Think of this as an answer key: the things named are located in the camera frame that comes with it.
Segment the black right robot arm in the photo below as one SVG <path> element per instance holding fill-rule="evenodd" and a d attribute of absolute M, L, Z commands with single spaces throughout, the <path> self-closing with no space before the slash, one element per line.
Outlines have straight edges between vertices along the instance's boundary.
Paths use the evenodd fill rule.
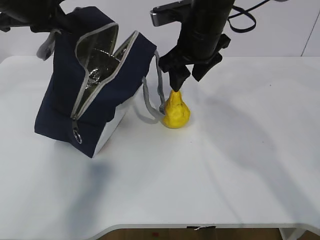
<path fill-rule="evenodd" d="M 194 0 L 180 17 L 176 46 L 159 59 L 161 70 L 169 73 L 173 91 L 178 92 L 189 76 L 199 82 L 222 61 L 219 51 L 231 41 L 223 30 L 233 4 L 233 0 Z"/>

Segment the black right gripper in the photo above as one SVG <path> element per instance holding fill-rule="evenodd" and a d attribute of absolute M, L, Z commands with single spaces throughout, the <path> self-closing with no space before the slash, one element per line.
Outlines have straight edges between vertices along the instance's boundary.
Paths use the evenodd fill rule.
<path fill-rule="evenodd" d="M 220 31 L 200 33 L 193 24 L 182 23 L 176 46 L 159 61 L 162 71 L 169 72 L 172 90 L 178 92 L 191 75 L 186 65 L 195 64 L 192 76 L 199 82 L 208 71 L 222 61 L 223 56 L 219 51 L 227 48 L 230 42 L 231 39 Z"/>

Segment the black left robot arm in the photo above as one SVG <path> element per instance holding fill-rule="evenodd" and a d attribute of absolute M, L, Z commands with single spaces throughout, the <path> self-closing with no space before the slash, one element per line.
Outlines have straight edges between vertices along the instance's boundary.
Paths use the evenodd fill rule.
<path fill-rule="evenodd" d="M 79 23 L 67 16 L 60 6 L 61 0 L 1 0 L 0 30 L 29 27 L 33 33 L 63 30 L 72 33 Z"/>

